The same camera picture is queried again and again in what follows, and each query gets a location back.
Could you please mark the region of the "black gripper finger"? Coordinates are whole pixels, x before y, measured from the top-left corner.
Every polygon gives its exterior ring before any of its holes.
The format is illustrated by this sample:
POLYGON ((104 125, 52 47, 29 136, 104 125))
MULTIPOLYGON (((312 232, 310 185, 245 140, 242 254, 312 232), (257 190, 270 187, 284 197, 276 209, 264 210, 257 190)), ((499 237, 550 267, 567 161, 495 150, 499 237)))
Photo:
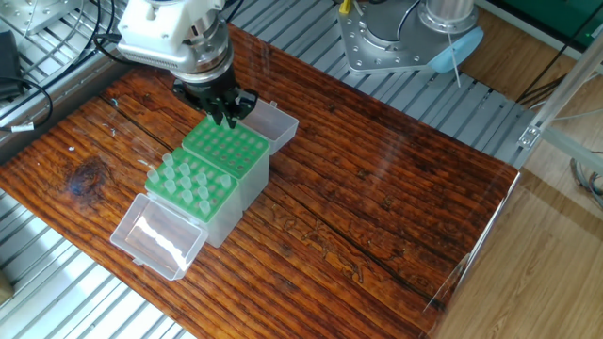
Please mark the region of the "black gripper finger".
POLYGON ((176 98, 195 110, 203 110, 216 125, 224 122, 233 128, 230 111, 233 100, 233 85, 230 83, 202 84, 174 83, 172 92, 176 98))
POLYGON ((226 93, 226 120, 231 129, 256 107, 258 92, 252 89, 230 89, 226 93))

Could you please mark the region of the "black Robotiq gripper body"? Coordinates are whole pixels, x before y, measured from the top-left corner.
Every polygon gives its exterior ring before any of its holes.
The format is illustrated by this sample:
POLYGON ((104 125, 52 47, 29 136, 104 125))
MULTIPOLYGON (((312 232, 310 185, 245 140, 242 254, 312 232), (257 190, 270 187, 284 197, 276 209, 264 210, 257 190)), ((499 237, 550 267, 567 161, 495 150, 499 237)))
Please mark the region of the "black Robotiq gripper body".
POLYGON ((178 98, 191 102, 234 101, 238 97, 238 83, 233 60, 225 59, 216 68, 203 73, 180 73, 172 84, 178 98))

